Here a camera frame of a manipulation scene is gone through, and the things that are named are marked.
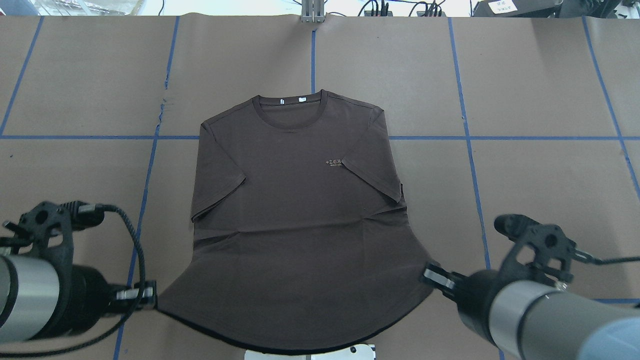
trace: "robotic arm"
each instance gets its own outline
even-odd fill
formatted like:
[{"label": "robotic arm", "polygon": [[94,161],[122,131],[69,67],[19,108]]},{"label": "robotic arm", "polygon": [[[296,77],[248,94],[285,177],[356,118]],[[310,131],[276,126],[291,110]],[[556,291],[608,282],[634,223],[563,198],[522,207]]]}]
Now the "robotic arm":
[{"label": "robotic arm", "polygon": [[[640,258],[594,258],[576,249],[557,225],[541,225],[523,215],[502,215],[494,225],[515,242],[499,271],[467,277],[429,264],[424,272],[428,283],[457,303],[469,329],[522,360],[640,359],[640,309],[566,292],[573,280],[572,260],[604,265]],[[516,259],[524,247],[535,252],[531,263]],[[552,259],[560,261],[559,269],[549,266]]]},{"label": "robotic arm", "polygon": [[[72,264],[72,232],[99,225],[105,211],[118,213],[134,240],[140,282],[133,289],[108,284],[98,270]],[[18,224],[7,221],[3,226],[14,236],[0,238],[0,343],[79,334],[102,316],[124,314],[113,328],[94,340],[68,349],[21,355],[62,354],[91,345],[115,332],[134,311],[155,307],[155,281],[145,280],[142,248],[120,208],[80,201],[62,205],[43,202],[22,214]],[[62,236],[62,242],[49,246],[54,236]],[[28,246],[29,251],[19,254]]]}]

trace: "metal bracket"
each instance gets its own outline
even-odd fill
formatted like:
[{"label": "metal bracket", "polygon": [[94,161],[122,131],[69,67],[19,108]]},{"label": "metal bracket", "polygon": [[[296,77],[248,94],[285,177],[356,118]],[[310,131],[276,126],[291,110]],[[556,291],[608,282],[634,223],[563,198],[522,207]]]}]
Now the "metal bracket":
[{"label": "metal bracket", "polygon": [[301,0],[302,22],[324,22],[324,0]]}]

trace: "t-shirt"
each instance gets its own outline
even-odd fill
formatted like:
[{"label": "t-shirt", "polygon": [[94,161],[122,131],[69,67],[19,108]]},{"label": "t-shirt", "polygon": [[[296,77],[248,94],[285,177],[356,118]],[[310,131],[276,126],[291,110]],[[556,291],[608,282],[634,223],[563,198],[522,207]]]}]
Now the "t-shirt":
[{"label": "t-shirt", "polygon": [[432,291],[384,111],[325,90],[256,96],[200,127],[193,259],[163,313],[275,354],[350,346]]}]

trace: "white sticker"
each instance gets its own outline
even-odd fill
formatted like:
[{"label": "white sticker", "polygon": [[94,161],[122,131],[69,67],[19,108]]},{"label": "white sticker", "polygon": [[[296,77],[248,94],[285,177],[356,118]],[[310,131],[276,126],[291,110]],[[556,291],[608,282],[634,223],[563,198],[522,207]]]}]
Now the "white sticker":
[{"label": "white sticker", "polygon": [[499,0],[489,3],[489,7],[493,13],[510,13],[518,11],[513,0]]}]

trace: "shirt logo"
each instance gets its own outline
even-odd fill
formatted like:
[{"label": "shirt logo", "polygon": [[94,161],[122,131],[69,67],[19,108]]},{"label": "shirt logo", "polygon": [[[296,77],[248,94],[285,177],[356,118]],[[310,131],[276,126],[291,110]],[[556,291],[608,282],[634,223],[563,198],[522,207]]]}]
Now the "shirt logo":
[{"label": "shirt logo", "polygon": [[341,167],[342,166],[342,160],[341,159],[327,160],[324,163],[329,165],[329,166],[331,166],[331,167]]}]

